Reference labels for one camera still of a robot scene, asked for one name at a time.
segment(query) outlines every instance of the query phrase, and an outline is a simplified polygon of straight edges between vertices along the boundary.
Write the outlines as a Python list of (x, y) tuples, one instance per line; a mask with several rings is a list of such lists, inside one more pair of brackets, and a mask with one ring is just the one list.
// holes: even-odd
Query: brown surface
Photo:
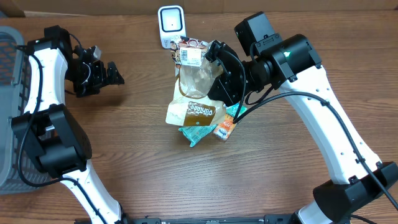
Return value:
[(24, 17), (25, 14), (22, 10), (14, 4), (12, 0), (1, 0), (0, 11), (5, 13), (8, 17)]
[[(187, 34), (225, 41), (244, 59), (233, 27), (250, 14), (188, 14)], [(305, 34), (329, 81), (367, 144), (384, 161), (398, 161), (398, 12), (269, 13), (287, 38)], [(25, 40), (59, 24), (85, 47), (98, 45), (126, 84), (67, 106), (87, 132), (95, 169), (132, 217), (239, 217), (291, 213), (313, 200), (329, 179), (326, 165), (297, 113), (285, 100), (250, 114), (230, 140), (207, 136), (193, 149), (165, 124), (174, 65), (160, 46), (157, 16), (3, 19)], [(391, 193), (398, 198), (398, 185)], [(383, 196), (357, 212), (397, 223)], [(60, 184), (0, 197), (0, 223), (71, 223), (86, 213)]]
[(393, 10), (398, 0), (13, 0), (23, 11), (82, 15), (155, 14), (178, 4), (185, 13)]

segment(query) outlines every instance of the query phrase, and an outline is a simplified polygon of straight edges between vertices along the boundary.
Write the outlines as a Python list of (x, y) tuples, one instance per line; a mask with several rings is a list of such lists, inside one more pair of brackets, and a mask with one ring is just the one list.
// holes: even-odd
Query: plastic bag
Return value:
[(223, 73), (217, 62), (210, 63), (205, 59), (208, 46), (207, 42), (196, 39), (180, 36), (172, 38), (176, 81), (173, 101), (167, 109), (166, 123), (209, 126), (224, 121), (224, 103), (207, 96), (215, 78)]

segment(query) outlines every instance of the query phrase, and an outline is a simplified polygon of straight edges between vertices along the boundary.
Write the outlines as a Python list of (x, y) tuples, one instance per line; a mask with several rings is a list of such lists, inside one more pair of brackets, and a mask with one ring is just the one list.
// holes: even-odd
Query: wood grain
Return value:
[[(384, 161), (398, 161), (398, 12), (268, 13), (284, 38), (305, 34), (318, 50), (340, 103), (367, 144)], [(234, 26), (250, 14), (187, 14), (187, 34), (230, 45), (245, 55)], [(60, 25), (85, 47), (98, 45), (126, 84), (67, 106), (87, 132), (93, 163), (110, 194), (132, 217), (249, 217), (292, 213), (329, 179), (326, 165), (285, 100), (258, 109), (227, 142), (207, 136), (193, 149), (165, 123), (174, 69), (160, 46), (156, 16), (2, 19), (25, 40)], [(398, 198), (398, 188), (391, 193)], [(356, 212), (397, 223), (383, 196)], [(86, 213), (59, 184), (0, 197), (0, 223), (71, 223)]]

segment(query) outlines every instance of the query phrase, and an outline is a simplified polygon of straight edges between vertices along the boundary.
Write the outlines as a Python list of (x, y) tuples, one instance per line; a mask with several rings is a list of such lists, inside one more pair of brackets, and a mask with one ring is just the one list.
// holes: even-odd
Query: plastic crate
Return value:
[[(23, 183), (18, 176), (17, 157), (21, 144), (11, 129), (11, 119), (24, 113), (29, 99), (29, 61), (26, 55), (14, 48), (23, 44), (24, 39), (17, 30), (0, 26), (0, 195), (36, 189)], [(48, 132), (42, 138), (52, 134)], [(48, 174), (41, 174), (35, 169), (25, 153), (22, 156), (22, 171), (31, 182), (50, 179)]]

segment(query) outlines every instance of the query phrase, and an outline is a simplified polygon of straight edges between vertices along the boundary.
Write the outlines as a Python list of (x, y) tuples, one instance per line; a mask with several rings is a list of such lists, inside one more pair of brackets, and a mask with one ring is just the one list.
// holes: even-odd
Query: barcode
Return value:
[(188, 51), (182, 50), (181, 51), (181, 61), (187, 61), (187, 60), (188, 60)]

